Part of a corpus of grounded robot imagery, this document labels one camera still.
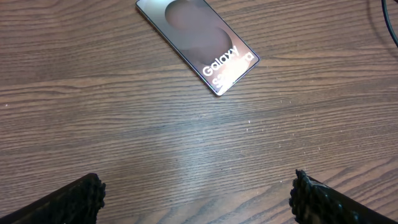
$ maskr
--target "table surface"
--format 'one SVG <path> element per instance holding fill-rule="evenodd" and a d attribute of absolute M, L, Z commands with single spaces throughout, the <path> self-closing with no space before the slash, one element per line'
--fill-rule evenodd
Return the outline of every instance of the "table surface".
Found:
<path fill-rule="evenodd" d="M 95 172 L 98 223 L 294 223 L 303 169 L 398 220 L 379 1 L 208 2 L 262 58 L 221 98 L 133 0 L 0 3 L 0 216 Z"/>

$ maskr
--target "black textured object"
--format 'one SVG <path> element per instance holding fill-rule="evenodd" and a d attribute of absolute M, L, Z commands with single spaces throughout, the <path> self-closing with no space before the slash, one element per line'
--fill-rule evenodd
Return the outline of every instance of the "black textured object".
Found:
<path fill-rule="evenodd" d="M 0 224 L 95 224 L 104 207 L 105 184 L 96 174 L 62 187 L 44 198 L 0 218 Z"/>
<path fill-rule="evenodd" d="M 289 204 L 296 222 L 338 224 L 398 224 L 325 184 L 296 170 Z"/>

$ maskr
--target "smartphone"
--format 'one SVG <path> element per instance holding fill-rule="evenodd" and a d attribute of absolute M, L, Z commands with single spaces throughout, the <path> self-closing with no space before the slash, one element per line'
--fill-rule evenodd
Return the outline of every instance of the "smartphone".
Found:
<path fill-rule="evenodd" d="M 218 96 L 260 61 L 204 0 L 138 0 L 136 6 Z"/>

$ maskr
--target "wooden surface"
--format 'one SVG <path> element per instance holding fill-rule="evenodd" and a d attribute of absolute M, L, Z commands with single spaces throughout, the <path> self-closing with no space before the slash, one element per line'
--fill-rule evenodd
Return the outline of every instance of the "wooden surface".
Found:
<path fill-rule="evenodd" d="M 398 220 L 379 1 L 209 3 L 262 58 L 221 98 L 133 0 L 0 2 L 0 216 L 96 172 L 98 223 L 293 223 L 304 169 Z"/>

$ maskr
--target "black cable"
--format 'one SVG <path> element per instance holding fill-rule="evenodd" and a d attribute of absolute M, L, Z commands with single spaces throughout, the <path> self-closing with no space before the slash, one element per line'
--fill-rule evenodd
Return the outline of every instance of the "black cable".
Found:
<path fill-rule="evenodd" d="M 383 8 L 384 20 L 386 21 L 387 29 L 390 32 L 390 35 L 391 35 L 392 39 L 394 40 L 394 43 L 396 43 L 396 46 L 398 47 L 398 38 L 392 28 L 390 18 L 388 17 L 386 0 L 381 0 L 381 7 Z"/>

